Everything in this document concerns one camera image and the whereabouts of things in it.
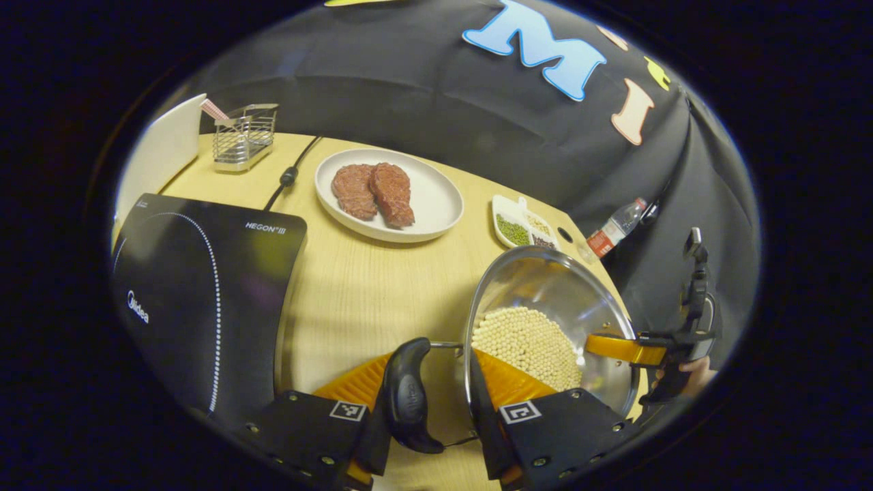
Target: plastic water bottle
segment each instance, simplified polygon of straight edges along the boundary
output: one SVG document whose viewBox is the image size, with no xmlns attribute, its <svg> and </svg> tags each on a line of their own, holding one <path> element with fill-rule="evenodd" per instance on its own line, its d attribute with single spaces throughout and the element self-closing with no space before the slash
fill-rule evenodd
<svg viewBox="0 0 873 491">
<path fill-rule="evenodd" d="M 612 217 L 609 217 L 606 224 L 588 239 L 588 246 L 597 258 L 602 258 L 607 252 L 612 251 L 619 241 L 634 230 L 634 227 L 640 223 L 645 209 L 646 202 L 639 197 L 633 203 L 619 208 Z"/>
</svg>

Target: stainless steel utensil holder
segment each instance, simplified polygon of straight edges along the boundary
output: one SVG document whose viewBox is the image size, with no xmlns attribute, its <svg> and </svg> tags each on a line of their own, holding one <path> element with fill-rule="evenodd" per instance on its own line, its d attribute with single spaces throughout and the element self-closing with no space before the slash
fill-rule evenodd
<svg viewBox="0 0 873 491">
<path fill-rule="evenodd" d="M 240 172 L 251 169 L 272 152 L 278 104 L 250 104 L 216 120 L 212 139 L 215 169 Z"/>
</svg>

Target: raw steak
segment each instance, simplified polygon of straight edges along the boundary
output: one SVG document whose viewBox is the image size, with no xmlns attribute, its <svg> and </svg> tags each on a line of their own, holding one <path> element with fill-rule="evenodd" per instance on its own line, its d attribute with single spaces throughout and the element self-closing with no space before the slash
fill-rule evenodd
<svg viewBox="0 0 873 491">
<path fill-rule="evenodd" d="M 385 162 L 376 165 L 370 190 L 388 225 L 406 227 L 415 223 L 416 216 L 409 208 L 409 176 L 403 169 Z"/>
<path fill-rule="evenodd" d="M 333 195 L 340 200 L 340 208 L 361 220 L 372 220 L 378 212 L 369 187 L 374 169 L 374 165 L 365 163 L 347 165 L 336 171 L 330 184 Z"/>
</svg>

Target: midea logo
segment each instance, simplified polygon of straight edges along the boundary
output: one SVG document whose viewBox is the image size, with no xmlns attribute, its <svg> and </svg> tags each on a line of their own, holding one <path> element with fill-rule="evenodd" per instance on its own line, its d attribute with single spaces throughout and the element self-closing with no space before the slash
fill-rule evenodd
<svg viewBox="0 0 873 491">
<path fill-rule="evenodd" d="M 136 314 L 146 323 L 148 324 L 148 313 L 142 309 L 142 305 L 140 305 L 136 299 L 134 298 L 134 290 L 127 291 L 127 306 L 130 307 L 131 310 L 136 312 Z"/>
</svg>

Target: red bottle label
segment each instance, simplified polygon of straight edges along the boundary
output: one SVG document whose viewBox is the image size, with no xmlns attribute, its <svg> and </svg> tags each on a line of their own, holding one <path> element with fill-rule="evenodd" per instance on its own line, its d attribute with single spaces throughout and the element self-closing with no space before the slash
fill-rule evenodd
<svg viewBox="0 0 873 491">
<path fill-rule="evenodd" d="M 598 258 L 602 258 L 615 247 L 615 244 L 612 243 L 612 240 L 609 240 L 609 237 L 603 230 L 599 230 L 588 239 L 588 246 L 597 254 Z"/>
</svg>

